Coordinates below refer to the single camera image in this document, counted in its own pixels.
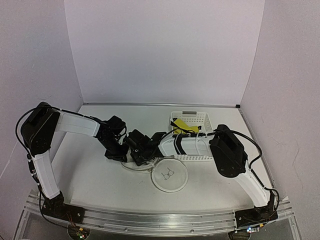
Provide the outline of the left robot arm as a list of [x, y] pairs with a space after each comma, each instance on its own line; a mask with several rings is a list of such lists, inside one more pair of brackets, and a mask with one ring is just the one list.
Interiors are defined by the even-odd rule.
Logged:
[[50, 159], [51, 144], [56, 132], [93, 137], [105, 148], [106, 157], [120, 162], [127, 160], [129, 148], [120, 142], [127, 133], [126, 123], [115, 115], [109, 120], [101, 120], [60, 109], [43, 101], [20, 117], [15, 134], [27, 152], [30, 173], [41, 193], [50, 200], [48, 211], [55, 218], [61, 219], [67, 214], [67, 207], [54, 199], [62, 193]]

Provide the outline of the white perforated plastic basket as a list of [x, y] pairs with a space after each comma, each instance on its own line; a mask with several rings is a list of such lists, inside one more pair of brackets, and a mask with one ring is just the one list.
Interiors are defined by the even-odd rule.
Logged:
[[[171, 119], [177, 118], [182, 119], [189, 126], [198, 126], [200, 133], [206, 133], [213, 130], [209, 115], [206, 112], [199, 111], [172, 111]], [[213, 162], [214, 158], [212, 156], [197, 156], [197, 155], [181, 155], [175, 154], [175, 159], [182, 162]]]

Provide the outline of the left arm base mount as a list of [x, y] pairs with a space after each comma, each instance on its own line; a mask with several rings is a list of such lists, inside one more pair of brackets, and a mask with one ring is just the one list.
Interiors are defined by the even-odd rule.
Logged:
[[85, 209], [80, 206], [66, 204], [61, 191], [52, 199], [49, 199], [43, 195], [43, 193], [41, 193], [41, 195], [43, 196], [44, 201], [40, 207], [40, 212], [44, 216], [68, 221], [71, 224], [81, 224], [83, 222]]

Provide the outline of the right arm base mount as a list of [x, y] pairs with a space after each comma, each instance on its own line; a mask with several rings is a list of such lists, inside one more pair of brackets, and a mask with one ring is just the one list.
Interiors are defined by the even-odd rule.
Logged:
[[236, 229], [255, 227], [260, 224], [266, 224], [278, 219], [275, 196], [270, 195], [270, 199], [265, 206], [254, 207], [250, 209], [237, 210], [235, 212]]

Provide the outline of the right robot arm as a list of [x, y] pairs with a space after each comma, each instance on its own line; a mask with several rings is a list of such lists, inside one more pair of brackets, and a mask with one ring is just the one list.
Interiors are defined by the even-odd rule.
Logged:
[[157, 132], [152, 137], [133, 130], [124, 138], [124, 143], [138, 165], [169, 156], [213, 158], [218, 173], [235, 179], [250, 196], [255, 206], [251, 216], [257, 222], [271, 214], [271, 206], [279, 195], [276, 189], [265, 186], [252, 168], [262, 157], [260, 146], [225, 124], [218, 125], [212, 132], [179, 129]]

